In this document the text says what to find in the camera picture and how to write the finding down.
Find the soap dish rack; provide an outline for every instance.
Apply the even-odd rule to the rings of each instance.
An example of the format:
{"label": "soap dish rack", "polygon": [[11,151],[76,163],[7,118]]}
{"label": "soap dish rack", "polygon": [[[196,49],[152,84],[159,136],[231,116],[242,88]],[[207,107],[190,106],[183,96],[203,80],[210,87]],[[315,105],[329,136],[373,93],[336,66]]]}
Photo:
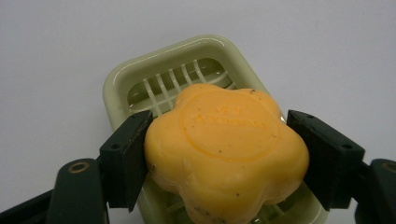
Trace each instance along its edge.
{"label": "soap dish rack", "polygon": [[[154,118],[169,111],[179,92],[194,83],[223,89],[251,88],[268,92],[235,45],[217,35],[199,35],[118,65],[103,88],[113,130],[129,116],[152,110]],[[184,203],[158,187],[150,174],[137,204],[147,224],[192,223]],[[250,223],[324,223],[327,212],[302,184],[282,203],[265,205]]]}

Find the white surface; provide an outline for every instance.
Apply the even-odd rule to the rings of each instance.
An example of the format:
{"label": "white surface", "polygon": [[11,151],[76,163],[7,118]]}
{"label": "white surface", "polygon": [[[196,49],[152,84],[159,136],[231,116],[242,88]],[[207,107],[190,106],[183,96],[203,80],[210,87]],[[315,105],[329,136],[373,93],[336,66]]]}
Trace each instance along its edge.
{"label": "white surface", "polygon": [[[282,111],[315,115],[396,160],[395,1],[1,1],[0,212],[96,158],[119,63],[201,34],[235,43]],[[355,204],[328,223],[354,223]],[[111,211],[112,223],[142,223]]]}

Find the flower-shaped soap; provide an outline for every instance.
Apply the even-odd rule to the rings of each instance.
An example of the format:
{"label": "flower-shaped soap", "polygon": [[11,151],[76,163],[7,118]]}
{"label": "flower-shaped soap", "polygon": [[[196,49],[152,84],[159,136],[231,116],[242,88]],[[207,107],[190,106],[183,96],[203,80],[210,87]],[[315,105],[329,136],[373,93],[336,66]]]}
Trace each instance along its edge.
{"label": "flower-shaped soap", "polygon": [[297,190],[308,166],[303,139],[280,116],[264,92],[191,85],[149,126],[148,169],[194,223],[248,223]]}

